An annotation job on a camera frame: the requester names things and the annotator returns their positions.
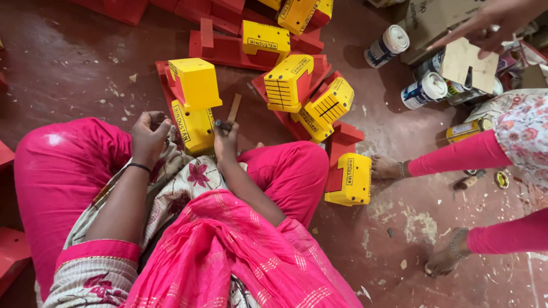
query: yellow paint can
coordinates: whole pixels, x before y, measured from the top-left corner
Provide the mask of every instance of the yellow paint can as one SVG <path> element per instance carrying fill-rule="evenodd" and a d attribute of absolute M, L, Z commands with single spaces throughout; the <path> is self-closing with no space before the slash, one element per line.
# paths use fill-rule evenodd
<path fill-rule="evenodd" d="M 493 128 L 493 122 L 487 118 L 475 119 L 455 127 L 447 129 L 446 138 L 449 143 L 455 143 L 462 139 L 474 136 Z"/>

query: paint can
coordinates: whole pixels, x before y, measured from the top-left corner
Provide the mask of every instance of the paint can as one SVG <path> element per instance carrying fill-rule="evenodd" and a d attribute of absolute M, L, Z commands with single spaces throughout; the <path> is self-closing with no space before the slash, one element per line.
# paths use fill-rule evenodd
<path fill-rule="evenodd" d="M 433 56 L 430 60 L 425 61 L 421 65 L 419 65 L 414 71 L 413 71 L 413 78 L 415 80 L 420 80 L 424 76 L 426 76 L 428 73 L 438 73 L 440 72 L 442 68 L 442 61 L 443 56 L 445 52 L 444 50 L 437 53 L 435 56 Z"/>
<path fill-rule="evenodd" d="M 481 91 L 480 89 L 472 88 L 470 91 L 455 95 L 449 98 L 447 101 L 453 106 L 464 103 L 466 103 L 466 106 L 472 106 L 478 104 L 479 102 L 484 102 L 495 96 L 499 96 L 503 92 L 503 84 L 498 78 L 495 77 L 495 86 L 493 88 L 492 94 L 488 94 L 484 91 Z"/>
<path fill-rule="evenodd" d="M 446 78 L 444 78 L 444 80 L 447 83 L 447 95 L 443 98 L 437 99 L 436 102 L 449 100 L 455 95 L 468 92 L 472 89 L 472 74 L 470 73 L 466 76 L 466 81 L 464 84 L 460 84 Z"/>
<path fill-rule="evenodd" d="M 364 51 L 363 55 L 370 66 L 378 69 L 408 47 L 409 37 L 405 30 L 398 25 L 392 25 Z"/>
<path fill-rule="evenodd" d="M 448 128 L 446 131 L 446 138 L 449 143 L 455 143 L 492 128 L 493 122 L 491 122 L 490 119 L 479 118 L 471 122 Z"/>
<path fill-rule="evenodd" d="M 402 90 L 401 98 L 409 109 L 417 109 L 428 102 L 447 95 L 447 84 L 438 73 L 429 73 Z"/>

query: foot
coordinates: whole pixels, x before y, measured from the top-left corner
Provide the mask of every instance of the foot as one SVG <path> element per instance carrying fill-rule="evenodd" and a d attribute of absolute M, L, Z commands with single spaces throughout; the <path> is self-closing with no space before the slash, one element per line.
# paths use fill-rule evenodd
<path fill-rule="evenodd" d="M 400 179 L 399 163 L 386 156 L 371 156 L 373 164 L 371 166 L 371 177 L 375 179 Z"/>
<path fill-rule="evenodd" d="M 464 228 L 454 228 L 451 235 L 452 239 L 456 240 L 456 250 L 463 256 L 470 255 L 468 246 L 466 245 L 467 231 L 460 232 Z M 456 257 L 455 253 L 451 250 L 451 240 L 447 246 L 439 252 L 430 256 L 430 260 L 424 266 L 424 271 L 432 276 L 447 276 L 458 265 L 460 259 Z"/>

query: white floral top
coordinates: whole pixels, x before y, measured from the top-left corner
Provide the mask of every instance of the white floral top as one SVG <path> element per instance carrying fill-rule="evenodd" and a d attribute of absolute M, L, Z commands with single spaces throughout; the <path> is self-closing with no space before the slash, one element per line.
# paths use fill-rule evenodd
<path fill-rule="evenodd" d="M 495 136 L 508 158 L 548 190 L 548 89 L 509 91 L 494 100 L 512 100 L 495 121 Z"/>

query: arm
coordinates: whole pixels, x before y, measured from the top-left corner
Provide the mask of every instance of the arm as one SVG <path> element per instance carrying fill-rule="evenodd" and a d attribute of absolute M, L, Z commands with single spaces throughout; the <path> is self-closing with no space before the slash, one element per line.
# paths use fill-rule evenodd
<path fill-rule="evenodd" d="M 228 122 L 229 132 L 215 126 L 215 155 L 217 167 L 234 195 L 277 227 L 286 216 L 282 210 L 255 184 L 236 161 L 239 125 Z"/>
<path fill-rule="evenodd" d="M 162 124 L 153 132 L 151 125 L 158 123 Z M 170 127 L 171 120 L 164 119 L 163 112 L 144 112 L 132 129 L 132 163 L 151 170 L 162 152 Z M 90 226 L 84 241 L 108 238 L 138 245 L 150 214 L 145 209 L 148 184 L 149 173 L 146 170 L 127 167 Z"/>
<path fill-rule="evenodd" d="M 470 20 L 447 34 L 427 50 L 438 48 L 467 36 L 470 42 L 478 45 L 478 58 L 485 59 L 491 52 L 503 52 L 503 41 L 514 41 L 514 32 L 548 10 L 547 0 L 487 0 L 485 6 Z M 493 32 L 491 25 L 500 29 Z"/>

